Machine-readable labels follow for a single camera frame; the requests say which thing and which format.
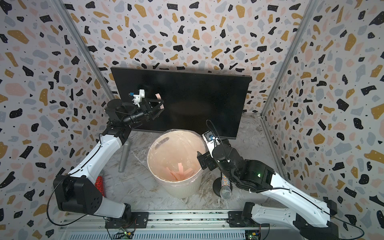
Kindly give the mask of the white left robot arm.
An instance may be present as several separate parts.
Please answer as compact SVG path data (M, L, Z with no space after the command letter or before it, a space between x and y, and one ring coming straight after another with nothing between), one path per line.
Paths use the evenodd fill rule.
M129 223L131 207L107 199L95 183L104 166L128 140L133 128L153 121L162 111L162 99L136 96L130 102L114 99L105 109L107 128L91 152L67 175L56 176L53 195L60 211L105 217Z

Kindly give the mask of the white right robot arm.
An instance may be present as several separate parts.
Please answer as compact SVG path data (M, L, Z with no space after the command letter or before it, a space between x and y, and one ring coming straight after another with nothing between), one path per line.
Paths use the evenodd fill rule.
M262 194L284 205L264 207L245 203L242 218L250 223L290 227L308 240L337 240L339 228L331 222L337 213L332 200L321 201L305 194L282 178L271 167L247 160L227 144L197 153L202 169L218 168L232 185L251 194Z

